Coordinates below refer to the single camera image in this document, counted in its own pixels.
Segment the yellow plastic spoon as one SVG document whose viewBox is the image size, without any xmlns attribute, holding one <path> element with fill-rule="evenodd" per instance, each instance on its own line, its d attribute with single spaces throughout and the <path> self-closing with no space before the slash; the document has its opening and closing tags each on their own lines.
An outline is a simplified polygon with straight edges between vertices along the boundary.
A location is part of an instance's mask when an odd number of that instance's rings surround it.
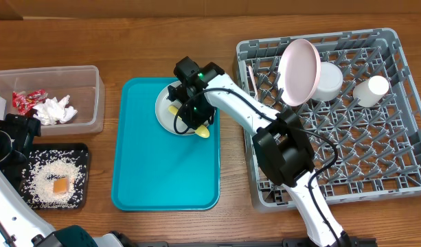
<svg viewBox="0 0 421 247">
<path fill-rule="evenodd" d="M 179 109 L 176 106 L 171 105 L 168 107 L 168 111 L 171 114 L 176 115 Z M 208 138 L 210 136 L 209 130 L 204 125 L 200 125 L 194 132 L 202 138 Z"/>
</svg>

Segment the large red snack wrapper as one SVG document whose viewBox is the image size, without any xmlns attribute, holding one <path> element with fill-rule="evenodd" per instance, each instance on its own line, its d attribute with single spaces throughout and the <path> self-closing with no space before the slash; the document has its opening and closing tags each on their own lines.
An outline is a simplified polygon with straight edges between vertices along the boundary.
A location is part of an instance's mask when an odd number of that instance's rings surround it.
<svg viewBox="0 0 421 247">
<path fill-rule="evenodd" d="M 17 110 L 18 114 L 26 115 L 33 107 L 39 103 L 43 103 L 47 98 L 48 93 L 43 90 L 33 91 L 32 93 L 12 92 L 12 105 Z"/>
</svg>

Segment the white napkin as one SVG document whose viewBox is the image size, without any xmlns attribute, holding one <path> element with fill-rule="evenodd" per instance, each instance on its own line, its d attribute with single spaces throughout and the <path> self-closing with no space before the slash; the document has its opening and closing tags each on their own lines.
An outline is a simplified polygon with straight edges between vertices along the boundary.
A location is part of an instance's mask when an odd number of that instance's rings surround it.
<svg viewBox="0 0 421 247">
<path fill-rule="evenodd" d="M 68 106 L 70 95 L 66 95 L 60 101 L 56 97 L 47 98 L 43 103 L 33 107 L 36 111 L 33 117 L 38 119 L 44 126 L 65 124 L 72 120 L 78 111 L 73 106 Z"/>
</svg>

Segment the orange food cube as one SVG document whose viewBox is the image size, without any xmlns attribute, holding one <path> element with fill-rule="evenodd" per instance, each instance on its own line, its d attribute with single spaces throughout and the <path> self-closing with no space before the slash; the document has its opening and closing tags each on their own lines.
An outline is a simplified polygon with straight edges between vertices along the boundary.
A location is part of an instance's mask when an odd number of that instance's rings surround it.
<svg viewBox="0 0 421 247">
<path fill-rule="evenodd" d="M 69 191 L 70 180 L 68 177 L 62 177 L 54 181 L 53 192 L 54 194 L 63 194 Z"/>
</svg>

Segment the pink plate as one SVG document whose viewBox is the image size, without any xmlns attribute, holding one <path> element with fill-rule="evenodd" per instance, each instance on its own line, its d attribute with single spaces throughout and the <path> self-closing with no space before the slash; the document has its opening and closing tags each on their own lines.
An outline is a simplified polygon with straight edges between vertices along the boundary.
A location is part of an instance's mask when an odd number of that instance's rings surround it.
<svg viewBox="0 0 421 247">
<path fill-rule="evenodd" d="M 317 89 L 321 73 L 319 52 L 306 39 L 294 40 L 284 50 L 278 72 L 277 85 L 283 89 L 283 102 L 289 106 L 301 105 Z"/>
</svg>

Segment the grey bowl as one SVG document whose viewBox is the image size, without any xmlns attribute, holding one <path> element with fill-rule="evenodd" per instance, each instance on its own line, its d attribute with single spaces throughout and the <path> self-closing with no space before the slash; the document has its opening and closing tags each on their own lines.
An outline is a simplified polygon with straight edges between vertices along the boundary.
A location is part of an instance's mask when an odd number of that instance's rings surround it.
<svg viewBox="0 0 421 247">
<path fill-rule="evenodd" d="M 328 102 L 335 99 L 340 93 L 343 84 L 343 74 L 335 64 L 321 63 L 321 74 L 317 89 L 311 99 Z"/>
</svg>

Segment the white paper cup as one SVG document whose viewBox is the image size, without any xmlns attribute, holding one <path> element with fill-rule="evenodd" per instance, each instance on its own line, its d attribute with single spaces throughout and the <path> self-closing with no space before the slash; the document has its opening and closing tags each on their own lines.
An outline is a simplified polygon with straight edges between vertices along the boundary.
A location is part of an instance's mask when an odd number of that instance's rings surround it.
<svg viewBox="0 0 421 247">
<path fill-rule="evenodd" d="M 356 85 L 352 94 L 359 99 L 362 107 L 374 106 L 389 90 L 389 82 L 380 75 L 375 75 Z"/>
</svg>

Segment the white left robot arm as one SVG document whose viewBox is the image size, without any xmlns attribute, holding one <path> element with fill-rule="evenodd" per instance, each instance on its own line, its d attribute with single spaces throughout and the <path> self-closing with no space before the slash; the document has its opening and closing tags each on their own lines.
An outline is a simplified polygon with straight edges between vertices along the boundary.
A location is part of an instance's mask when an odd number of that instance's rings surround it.
<svg viewBox="0 0 421 247">
<path fill-rule="evenodd" d="M 1 170 L 26 163 L 33 138 L 40 135 L 35 118 L 8 114 L 0 120 L 0 246 L 123 247 L 115 233 L 92 237 L 77 225 L 57 231 L 10 184 Z"/>
</svg>

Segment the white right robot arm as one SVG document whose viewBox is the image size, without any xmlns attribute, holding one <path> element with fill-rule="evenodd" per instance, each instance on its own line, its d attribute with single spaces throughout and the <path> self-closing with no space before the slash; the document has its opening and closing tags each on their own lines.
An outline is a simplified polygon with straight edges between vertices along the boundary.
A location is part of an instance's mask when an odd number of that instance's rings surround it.
<svg viewBox="0 0 421 247">
<path fill-rule="evenodd" d="M 198 66 L 184 57 L 174 68 L 178 86 L 168 87 L 168 99 L 180 102 L 174 120 L 187 130 L 212 124 L 216 110 L 231 116 L 251 135 L 256 160 L 266 177 L 282 186 L 295 203 L 311 245 L 351 246 L 350 236 L 335 220 L 319 188 L 310 137 L 320 134 L 303 128 L 291 110 L 269 108 L 238 87 L 213 62 Z"/>
</svg>

